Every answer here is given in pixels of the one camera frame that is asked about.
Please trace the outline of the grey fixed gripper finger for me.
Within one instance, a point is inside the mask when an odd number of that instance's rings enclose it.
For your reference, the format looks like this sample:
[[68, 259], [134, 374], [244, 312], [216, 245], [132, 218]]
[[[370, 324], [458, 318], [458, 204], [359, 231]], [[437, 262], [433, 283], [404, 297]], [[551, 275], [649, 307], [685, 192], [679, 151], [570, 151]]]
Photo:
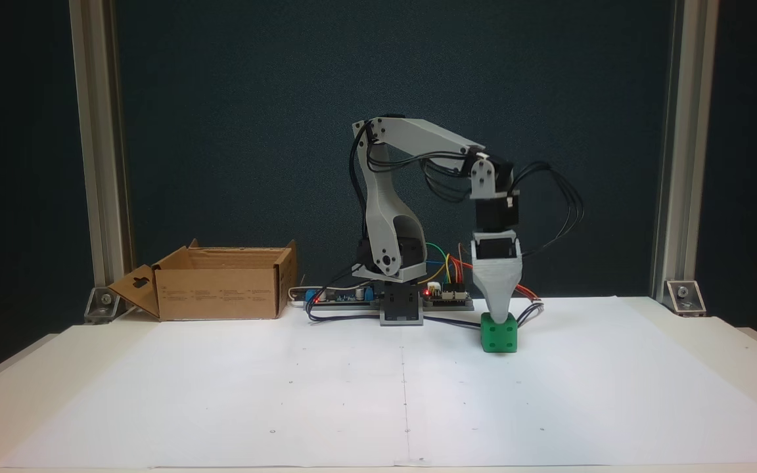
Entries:
[[486, 299], [490, 317], [505, 323], [511, 297], [522, 278], [522, 261], [474, 261], [472, 281]]

